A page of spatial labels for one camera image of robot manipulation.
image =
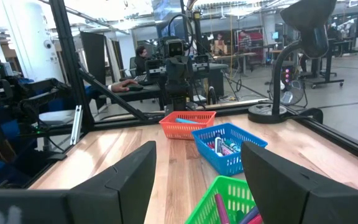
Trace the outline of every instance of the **black jacket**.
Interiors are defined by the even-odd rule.
[[[136,64],[136,75],[143,75],[146,72],[146,63],[147,58],[143,58],[139,55],[136,55],[135,64]]]

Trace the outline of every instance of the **lamp arm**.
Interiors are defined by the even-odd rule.
[[[283,62],[291,52],[300,48],[300,41],[294,41],[288,45],[277,57],[273,73],[273,115],[280,114],[280,76]]]

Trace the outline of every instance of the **black lamp base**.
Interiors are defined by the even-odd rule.
[[[248,109],[248,119],[259,124],[277,124],[285,121],[283,114],[287,112],[285,107],[280,106],[280,112],[272,115],[273,104],[258,104]]]

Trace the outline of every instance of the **fan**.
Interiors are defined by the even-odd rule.
[[[280,103],[285,106],[292,106],[299,103],[303,96],[305,96],[305,89],[303,81],[298,79],[298,73],[295,71],[293,62],[284,62],[281,72],[281,84],[280,84]],[[273,95],[273,80],[269,86],[269,96]]]

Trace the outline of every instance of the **green plastic basket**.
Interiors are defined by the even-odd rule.
[[[246,214],[255,206],[254,198],[246,181],[218,176],[209,186],[209,189],[187,219],[186,224],[219,224],[220,219],[214,198],[218,193],[222,195],[231,223],[236,223],[238,210],[242,210]]]

